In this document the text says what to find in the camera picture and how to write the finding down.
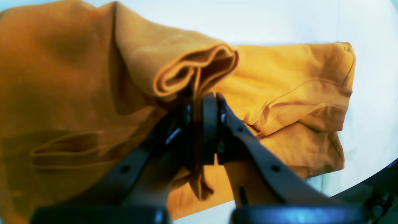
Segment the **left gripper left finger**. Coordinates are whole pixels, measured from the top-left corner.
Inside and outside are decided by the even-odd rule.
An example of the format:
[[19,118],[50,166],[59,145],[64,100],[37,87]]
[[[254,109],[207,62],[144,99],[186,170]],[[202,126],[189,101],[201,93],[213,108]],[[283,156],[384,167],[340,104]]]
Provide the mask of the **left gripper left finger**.
[[180,168],[193,166],[194,130],[193,104],[185,101],[103,179],[64,204],[164,207]]

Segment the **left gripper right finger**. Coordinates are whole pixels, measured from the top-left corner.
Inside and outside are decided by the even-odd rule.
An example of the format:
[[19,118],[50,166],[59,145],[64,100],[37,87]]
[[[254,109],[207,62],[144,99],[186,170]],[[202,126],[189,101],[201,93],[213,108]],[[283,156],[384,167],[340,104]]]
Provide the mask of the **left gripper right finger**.
[[241,207],[330,207],[338,201],[313,189],[262,146],[232,112],[222,94],[201,100],[201,163],[215,157],[226,169],[235,201]]

